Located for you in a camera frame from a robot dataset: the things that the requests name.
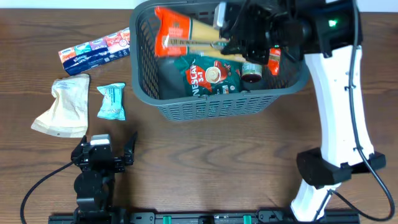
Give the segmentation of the beige paper pouch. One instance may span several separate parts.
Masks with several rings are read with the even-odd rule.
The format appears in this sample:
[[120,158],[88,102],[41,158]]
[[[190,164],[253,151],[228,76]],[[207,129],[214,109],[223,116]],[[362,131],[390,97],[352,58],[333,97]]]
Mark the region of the beige paper pouch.
[[55,80],[55,101],[34,120],[31,128],[59,138],[82,138],[88,129],[89,85],[90,76],[85,73]]

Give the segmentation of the light blue snack packet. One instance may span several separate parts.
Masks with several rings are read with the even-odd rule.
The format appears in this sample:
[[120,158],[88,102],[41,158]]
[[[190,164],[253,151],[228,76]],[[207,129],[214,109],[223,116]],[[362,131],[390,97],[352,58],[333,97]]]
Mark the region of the light blue snack packet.
[[123,107],[124,87],[124,83],[113,83],[97,87],[97,90],[103,95],[102,105],[97,114],[98,118],[126,120]]

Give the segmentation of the green lid jar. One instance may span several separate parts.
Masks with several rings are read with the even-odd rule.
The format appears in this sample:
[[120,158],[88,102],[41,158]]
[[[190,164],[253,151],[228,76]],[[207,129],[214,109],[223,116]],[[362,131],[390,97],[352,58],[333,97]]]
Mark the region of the green lid jar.
[[255,83],[262,79],[262,65],[244,62],[241,79],[245,82]]

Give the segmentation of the green Nescafe coffee bag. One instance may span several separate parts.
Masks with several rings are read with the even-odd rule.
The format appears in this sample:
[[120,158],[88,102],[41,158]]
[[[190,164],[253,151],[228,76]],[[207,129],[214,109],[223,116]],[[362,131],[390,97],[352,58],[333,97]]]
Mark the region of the green Nescafe coffee bag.
[[188,96],[239,93],[242,63],[200,55],[184,55],[174,60]]

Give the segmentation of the grey plastic basket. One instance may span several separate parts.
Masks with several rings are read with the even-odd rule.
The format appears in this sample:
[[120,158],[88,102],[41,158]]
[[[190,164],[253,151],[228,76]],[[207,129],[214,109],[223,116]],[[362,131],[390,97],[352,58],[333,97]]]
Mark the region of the grey plastic basket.
[[296,93],[307,84],[310,72],[305,62],[282,55],[278,76],[265,75],[258,90],[226,95],[188,96],[183,77],[173,58],[155,56],[155,36],[160,21],[157,6],[185,14],[211,25],[218,1],[146,1],[136,6],[130,18],[132,90],[141,101],[156,106],[171,121],[216,118],[258,113],[283,95]]

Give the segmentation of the red spaghetti packet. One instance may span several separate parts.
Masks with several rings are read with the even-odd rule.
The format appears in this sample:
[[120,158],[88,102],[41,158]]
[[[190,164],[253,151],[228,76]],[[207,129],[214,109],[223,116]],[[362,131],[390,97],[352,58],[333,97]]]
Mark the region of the red spaghetti packet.
[[221,53],[228,40],[221,38],[214,27],[166,7],[157,6],[154,12],[160,20],[160,28],[155,38],[157,57],[193,54],[242,63],[246,61],[241,54]]

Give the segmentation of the Kleenex tissue multipack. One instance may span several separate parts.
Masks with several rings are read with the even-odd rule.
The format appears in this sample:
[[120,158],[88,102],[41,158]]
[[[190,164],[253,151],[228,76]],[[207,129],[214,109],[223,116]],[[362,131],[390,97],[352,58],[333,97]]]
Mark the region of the Kleenex tissue multipack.
[[77,75],[130,55],[130,30],[125,28],[58,52],[63,69]]

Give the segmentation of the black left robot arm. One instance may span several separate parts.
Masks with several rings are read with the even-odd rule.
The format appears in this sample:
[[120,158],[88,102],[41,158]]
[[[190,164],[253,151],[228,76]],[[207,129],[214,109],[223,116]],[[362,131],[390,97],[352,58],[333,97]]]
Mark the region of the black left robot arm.
[[116,157],[108,134],[83,136],[71,153],[71,161],[81,170],[75,179],[76,202],[84,213],[105,212],[113,202],[115,174],[123,173],[134,163],[134,148],[138,134],[134,133]]

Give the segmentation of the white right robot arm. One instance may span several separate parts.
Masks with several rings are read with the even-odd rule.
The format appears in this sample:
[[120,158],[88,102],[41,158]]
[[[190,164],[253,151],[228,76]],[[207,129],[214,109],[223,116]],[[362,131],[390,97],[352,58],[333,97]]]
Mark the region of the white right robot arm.
[[321,146],[297,156],[302,176],[290,209],[299,223],[327,222],[325,207],[352,175],[375,174],[386,164],[374,150],[361,94],[361,21],[355,1],[279,1],[279,12],[262,4],[221,2],[214,26],[228,42],[224,55],[264,65],[271,49],[298,49],[315,87]]

